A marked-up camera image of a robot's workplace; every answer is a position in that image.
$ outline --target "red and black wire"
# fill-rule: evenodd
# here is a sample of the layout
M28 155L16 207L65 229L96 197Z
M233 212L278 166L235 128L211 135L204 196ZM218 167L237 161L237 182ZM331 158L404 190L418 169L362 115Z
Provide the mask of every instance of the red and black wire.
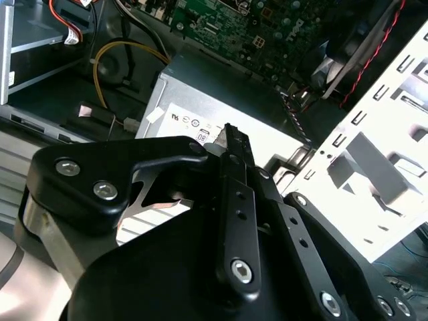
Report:
M82 32L80 31L79 28L77 28L73 23L70 23L66 20L64 20L60 15L58 15L58 13L55 11L54 9L54 0L49 0L49 9L52 13L52 15L59 21L61 22L63 25L65 25L66 27L70 28L71 30L73 30L76 35L78 35L79 37L79 41L83 40L83 35Z
M357 76L354 84L352 85L351 90L343 98L343 101L340 103L339 108L343 108L343 106L346 104L346 102L348 101L350 95L352 95L354 93L356 87L358 86L358 83L361 81L362 75L367 70L367 68L370 66L371 62L377 57L377 55L379 54L380 50L382 49L383 44L385 42L387 42L391 31L393 30L394 26L397 24L397 21L399 19L400 13L403 10L405 4L406 4L406 0L401 0L400 7L395 12L393 22L388 27L387 32L385 32L385 35L383 36L381 43L377 46L376 50L374 51L374 53L372 54L372 56L370 57L370 59L366 61L366 63L364 64L364 66L362 67L362 69L360 70L360 72L358 73L358 76Z

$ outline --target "yellow wire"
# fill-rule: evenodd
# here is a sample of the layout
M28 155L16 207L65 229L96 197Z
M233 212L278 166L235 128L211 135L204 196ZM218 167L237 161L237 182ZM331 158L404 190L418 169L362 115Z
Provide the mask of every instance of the yellow wire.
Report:
M107 103L104 100L104 97L102 95L102 91L101 91L101 87L100 87L100 82L98 80L98 63L100 62L101 56L104 55L106 53L106 51L108 51L109 49L111 49L113 47L116 47L117 45L133 45L134 47L138 47L140 49L143 49L144 51L147 51L148 53L152 54L153 56L155 56L160 61L162 61L162 62L164 62L166 64L169 64L171 62L169 58L165 57L160 52L158 52L158 51L156 51L156 50L154 50L154 49L152 49L150 47L147 47L146 45L142 45L141 43L135 43L135 42L131 42L131 41L114 41L114 42L107 43L96 54L95 59L94 59L94 70L93 70L94 84L95 84L96 93L98 95L98 98L101 101L101 105L104 108L107 108Z

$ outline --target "white wire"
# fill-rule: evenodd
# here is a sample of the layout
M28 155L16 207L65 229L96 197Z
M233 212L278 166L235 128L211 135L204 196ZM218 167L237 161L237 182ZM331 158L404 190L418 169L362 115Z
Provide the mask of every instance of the white wire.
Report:
M164 51L166 57L171 60L171 57L167 51L167 49L165 48L165 45L161 39L161 37L159 37L158 33L153 30L151 27L148 26L147 23L145 23L143 20L137 18L135 15L133 15L130 10L128 10L128 8L120 1L120 0L115 0L115 2L118 4L119 7L122 8L122 10L129 16L129 18L137 21L138 23L141 23L143 26L145 26L151 33L153 33L153 35L158 39L160 46L162 47L162 50Z

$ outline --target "white connector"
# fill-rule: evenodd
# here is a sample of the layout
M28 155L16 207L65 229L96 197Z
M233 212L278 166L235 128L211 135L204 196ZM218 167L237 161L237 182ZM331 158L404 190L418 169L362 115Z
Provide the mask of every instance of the white connector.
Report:
M127 132L138 132L138 129L140 128L140 122L136 121L132 118L125 118L123 121L123 128Z

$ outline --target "green circuit board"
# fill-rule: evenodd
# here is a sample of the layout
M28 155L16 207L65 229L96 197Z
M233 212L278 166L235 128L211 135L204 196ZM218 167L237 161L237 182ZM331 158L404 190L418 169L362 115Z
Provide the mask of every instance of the green circuit board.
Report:
M177 0L164 20L221 57L283 84L336 0Z

